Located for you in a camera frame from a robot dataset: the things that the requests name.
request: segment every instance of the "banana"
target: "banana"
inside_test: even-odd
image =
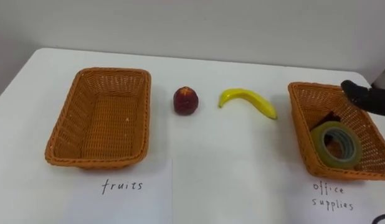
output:
[[[277,119],[277,112],[275,111],[274,106],[265,98],[251,90],[231,88],[223,91],[222,95],[220,96],[219,107],[222,108],[224,103],[236,98],[242,98],[249,101],[266,117]]]

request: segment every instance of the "red apple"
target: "red apple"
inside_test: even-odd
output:
[[[187,86],[181,87],[173,95],[174,111],[179,115],[190,115],[198,107],[198,96]]]

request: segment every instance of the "orange wicker basket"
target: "orange wicker basket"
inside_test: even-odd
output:
[[[352,105],[339,86],[295,82],[288,86],[292,117],[307,171],[330,179],[385,180],[385,140],[367,112]],[[360,138],[363,157],[352,170],[324,165],[314,150],[310,129],[330,111]]]
[[[148,150],[151,75],[145,70],[78,72],[45,150],[48,163],[118,169]]]

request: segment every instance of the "white table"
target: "white table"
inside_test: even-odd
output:
[[[353,72],[246,63],[40,49],[0,96],[0,223],[55,223],[71,197],[79,169],[50,166],[44,150],[75,74],[86,67],[143,68],[152,75],[149,156],[173,160],[174,223],[289,223],[283,200],[297,172],[298,153],[287,85],[339,85]],[[173,113],[173,93],[190,86],[199,95],[188,117]],[[272,101],[279,119],[248,102],[217,108],[232,87]],[[385,137],[385,117],[372,115]],[[365,182],[385,212],[385,182]]]

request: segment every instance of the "wall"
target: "wall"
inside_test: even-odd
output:
[[[385,68],[385,0],[0,0],[0,89],[39,47],[353,70],[372,82]]]

